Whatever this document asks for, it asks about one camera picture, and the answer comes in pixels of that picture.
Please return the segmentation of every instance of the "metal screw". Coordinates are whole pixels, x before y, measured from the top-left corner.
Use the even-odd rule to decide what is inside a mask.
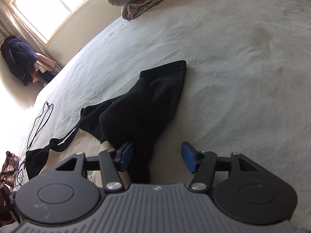
[[[204,183],[201,183],[201,182],[196,182],[196,183],[193,183],[191,185],[191,189],[196,190],[196,191],[202,191],[202,190],[206,189],[206,185]]]
[[[120,182],[109,182],[106,187],[109,190],[117,190],[122,187],[122,184]]]

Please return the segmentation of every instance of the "black cable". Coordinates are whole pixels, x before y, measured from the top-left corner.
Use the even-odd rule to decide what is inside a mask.
[[[45,114],[43,115],[45,105],[48,107],[48,109],[46,110]],[[51,112],[50,112],[48,118],[46,119],[45,123],[42,125],[42,122],[43,122],[43,120],[44,120],[46,114],[49,112],[50,109],[51,109]],[[52,112],[53,112],[53,109],[54,109],[54,104],[53,104],[53,103],[52,103],[51,105],[50,105],[48,102],[45,102],[45,103],[44,103],[43,108],[42,108],[42,113],[41,113],[38,117],[36,117],[36,119],[35,119],[35,121],[34,121],[34,125],[32,126],[31,132],[30,132],[29,137],[28,137],[28,140],[27,140],[27,148],[26,148],[26,151],[29,151],[29,150],[30,150],[30,148],[31,148],[31,146],[32,146],[32,143],[33,143],[33,141],[35,140],[35,137],[39,134],[39,132],[43,129],[43,127],[44,127],[44,126],[46,125],[46,123],[48,122],[48,120],[49,120],[49,118],[50,118],[50,116],[51,116],[51,114],[52,114]],[[42,115],[43,115],[43,118],[42,118],[42,120],[41,120],[41,122],[40,122],[40,124],[39,124],[39,126],[38,126],[38,128],[37,128],[37,130],[36,130],[36,132],[35,132],[34,137],[32,138],[31,142],[29,143],[29,139],[30,139],[31,134],[32,134],[32,132],[33,132],[33,130],[34,130],[36,121],[37,121],[40,117],[42,117]],[[23,179],[24,179],[24,172],[23,172],[23,169],[22,169],[22,165],[25,165],[25,159],[23,160],[22,163],[20,163],[20,164],[18,165],[18,168],[17,168],[17,174],[16,174],[15,182],[14,182],[15,186],[17,186],[17,187],[18,187],[18,186],[22,186],[21,182],[22,182]],[[22,174],[21,182],[18,180],[19,174]]]

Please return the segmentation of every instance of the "window frame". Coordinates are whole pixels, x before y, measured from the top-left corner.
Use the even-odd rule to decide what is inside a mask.
[[[62,29],[67,22],[69,21],[70,18],[72,18],[72,16],[74,16],[74,14],[76,12],[78,12],[79,10],[81,10],[83,7],[85,7],[89,2],[91,2],[91,0],[85,0],[83,1],[74,11],[71,11],[67,6],[64,6],[68,11],[69,11],[69,15],[68,17],[65,18],[65,20],[55,29],[55,31],[53,32],[53,34],[51,35],[50,39],[47,40],[29,21],[28,19],[18,10],[18,7],[15,4],[16,0],[11,0],[9,3],[9,6],[12,8],[13,12],[15,13],[15,15],[18,17],[18,19],[21,21],[21,23],[24,25],[24,27],[30,31],[36,38],[37,40],[39,40],[41,42],[41,44],[47,45],[49,41],[51,41],[53,39],[53,37],[55,36],[55,34]]]

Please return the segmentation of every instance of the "bed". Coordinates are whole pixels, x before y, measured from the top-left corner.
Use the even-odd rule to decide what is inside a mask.
[[[295,188],[292,222],[311,229],[310,22],[311,0],[164,0],[135,20],[118,18],[39,93],[33,120],[45,101],[54,111],[31,149],[63,137],[81,108],[126,93],[140,71],[186,60],[175,117],[150,163],[151,183],[190,182],[183,141],[219,156],[240,152]]]

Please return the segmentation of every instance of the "ribbed gray panel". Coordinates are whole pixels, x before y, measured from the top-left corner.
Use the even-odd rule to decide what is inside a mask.
[[[205,194],[183,184],[132,184],[108,195],[89,218],[71,226],[44,228],[25,223],[16,233],[294,233],[289,222],[274,226],[245,225],[221,213]]]

